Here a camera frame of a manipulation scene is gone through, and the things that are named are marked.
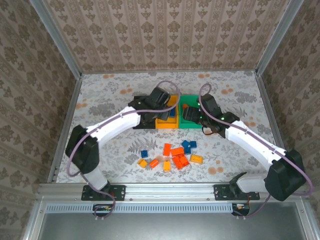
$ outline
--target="purple cable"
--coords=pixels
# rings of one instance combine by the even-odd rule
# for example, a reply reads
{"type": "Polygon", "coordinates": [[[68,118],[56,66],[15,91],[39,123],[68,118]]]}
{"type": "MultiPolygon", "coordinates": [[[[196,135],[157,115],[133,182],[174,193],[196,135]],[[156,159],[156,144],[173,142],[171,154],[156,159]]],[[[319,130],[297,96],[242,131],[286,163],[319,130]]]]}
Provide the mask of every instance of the purple cable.
{"type": "MultiPolygon", "coordinates": [[[[221,124],[224,124],[224,125],[227,125],[227,126],[230,126],[230,127],[234,127],[236,129],[239,129],[243,132],[246,132],[246,129],[240,127],[240,126],[237,126],[237,125],[234,125],[234,124],[231,124],[231,123],[228,123],[228,122],[225,122],[225,121],[222,121],[214,116],[212,116],[203,106],[202,102],[201,102],[201,92],[202,90],[204,89],[204,87],[206,86],[209,86],[209,90],[207,92],[207,94],[211,91],[212,87],[209,83],[205,83],[201,88],[200,88],[200,91],[199,91],[199,103],[200,103],[200,106],[202,108],[202,110],[204,111],[204,113],[211,119],[215,120],[216,122],[218,123],[221,123],[221,124]]],[[[250,135],[251,137],[253,137],[255,140],[257,140],[259,143],[261,143],[262,145],[264,145],[265,147],[267,147],[269,150],[271,150],[272,152],[274,152],[275,154],[277,154],[278,156],[280,156],[281,158],[283,158],[288,164],[290,164],[293,168],[295,168],[305,179],[306,181],[308,182],[310,188],[309,188],[309,191],[307,192],[303,192],[303,193],[293,193],[293,195],[295,196],[300,196],[300,197],[306,197],[306,196],[309,196],[312,194],[312,192],[314,191],[314,186],[310,180],[310,178],[306,175],[306,173],[304,171],[302,171],[297,165],[295,165],[293,162],[291,162],[286,156],[284,156],[283,154],[281,154],[280,152],[278,152],[275,148],[269,146],[267,143],[265,143],[264,141],[262,141],[260,138],[258,138],[257,136],[255,136],[254,134],[252,134],[251,132],[247,132],[248,135],[250,135]]]]}
{"type": "MultiPolygon", "coordinates": [[[[160,81],[156,86],[158,87],[158,86],[159,86],[160,84],[162,84],[162,83],[170,83],[170,84],[172,84],[172,85],[175,87],[176,93],[178,94],[178,99],[177,99],[176,103],[175,103],[173,106],[168,107],[168,108],[166,108],[166,109],[161,109],[161,110],[142,109],[142,110],[127,111],[127,112],[125,112],[125,113],[123,113],[123,114],[119,114],[119,115],[116,115],[116,116],[112,117],[111,119],[107,120],[106,122],[104,122],[104,123],[101,124],[100,126],[96,127],[96,128],[93,129],[92,131],[88,132],[87,134],[85,134],[85,135],[77,142],[77,144],[76,144],[76,145],[74,146],[74,148],[73,148],[73,151],[71,152],[71,155],[70,155],[69,160],[68,160],[67,165],[66,165],[66,172],[67,172],[68,176],[69,176],[69,177],[74,177],[74,176],[76,176],[76,175],[78,175],[78,174],[80,173],[80,171],[77,171],[76,173],[70,173],[70,166],[71,166],[72,159],[74,158],[75,153],[76,153],[76,151],[78,150],[79,146],[85,141],[85,139],[86,139],[87,137],[89,137],[89,136],[90,136],[92,133],[94,133],[95,131],[101,129],[102,127],[104,127],[105,125],[111,123],[112,121],[117,120],[118,118],[121,118],[122,116],[126,116],[126,115],[129,115],[129,114],[136,114],[136,113],[164,113],[164,112],[170,111],[171,109],[174,109],[174,108],[178,105],[178,103],[179,103],[179,101],[180,101],[180,95],[181,95],[180,90],[179,90],[178,86],[177,86],[175,83],[173,83],[172,81],[169,81],[169,80],[162,80],[162,81],[160,81]]],[[[110,214],[112,213],[112,211],[113,211],[113,210],[115,209],[115,207],[116,207],[116,200],[115,200],[115,198],[114,198],[112,195],[110,195],[109,193],[107,193],[107,192],[103,192],[103,191],[100,191],[100,190],[96,189],[94,186],[92,186],[92,185],[89,183],[89,181],[86,179],[86,177],[85,177],[83,174],[82,174],[82,177],[84,178],[84,180],[88,183],[88,185],[89,185],[94,191],[96,191],[97,193],[100,193],[100,194],[104,194],[104,195],[112,198],[112,201],[113,201],[112,208],[111,208],[110,212],[109,212],[104,218],[109,217],[110,214]]],[[[97,209],[99,209],[99,207],[97,207],[97,208],[94,210],[94,215],[95,215],[95,217],[97,217],[97,214],[96,214],[96,213],[97,213],[97,209]]]]}
{"type": "Polygon", "coordinates": [[[270,199],[270,197],[271,197],[271,195],[269,194],[269,196],[266,197],[266,199],[264,200],[264,202],[262,203],[262,205],[261,205],[255,212],[250,213],[250,214],[247,215],[247,216],[243,216],[240,212],[235,211],[235,210],[233,210],[233,212],[236,213],[236,214],[239,214],[240,217],[242,216],[243,219],[250,218],[250,217],[256,215],[256,214],[266,205],[266,203],[268,202],[268,200],[270,199]]]}

